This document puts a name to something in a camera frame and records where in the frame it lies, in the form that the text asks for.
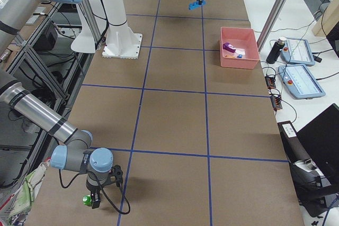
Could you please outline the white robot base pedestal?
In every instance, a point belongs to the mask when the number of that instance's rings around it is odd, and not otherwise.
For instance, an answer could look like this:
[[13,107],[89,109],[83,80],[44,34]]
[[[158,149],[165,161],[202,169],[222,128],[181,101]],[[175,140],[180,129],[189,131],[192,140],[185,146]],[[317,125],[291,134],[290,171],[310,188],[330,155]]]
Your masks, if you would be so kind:
[[134,33],[129,28],[123,0],[102,1],[109,24],[103,57],[137,59],[142,34]]

